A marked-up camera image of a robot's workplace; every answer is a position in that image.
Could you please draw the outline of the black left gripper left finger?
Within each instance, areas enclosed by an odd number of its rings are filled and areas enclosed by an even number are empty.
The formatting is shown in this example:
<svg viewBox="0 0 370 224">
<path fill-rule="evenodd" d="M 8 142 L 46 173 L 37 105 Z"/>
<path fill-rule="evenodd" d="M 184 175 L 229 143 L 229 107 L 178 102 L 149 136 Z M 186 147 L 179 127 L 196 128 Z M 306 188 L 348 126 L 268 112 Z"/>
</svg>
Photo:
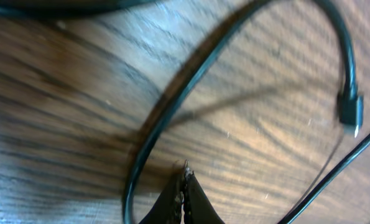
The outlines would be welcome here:
<svg viewBox="0 0 370 224">
<path fill-rule="evenodd" d="M 181 224 L 187 162 L 177 166 L 155 204 L 139 224 Z"/>
</svg>

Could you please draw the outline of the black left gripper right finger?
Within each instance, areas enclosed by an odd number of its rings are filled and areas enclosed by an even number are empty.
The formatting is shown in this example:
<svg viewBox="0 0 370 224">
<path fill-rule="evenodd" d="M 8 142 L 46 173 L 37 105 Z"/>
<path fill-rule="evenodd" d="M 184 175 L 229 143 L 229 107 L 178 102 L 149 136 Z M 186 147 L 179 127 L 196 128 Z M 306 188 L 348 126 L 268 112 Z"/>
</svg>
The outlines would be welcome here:
<svg viewBox="0 0 370 224">
<path fill-rule="evenodd" d="M 224 224 L 208 200 L 193 171 L 187 170 L 183 182 L 185 224 Z"/>
</svg>

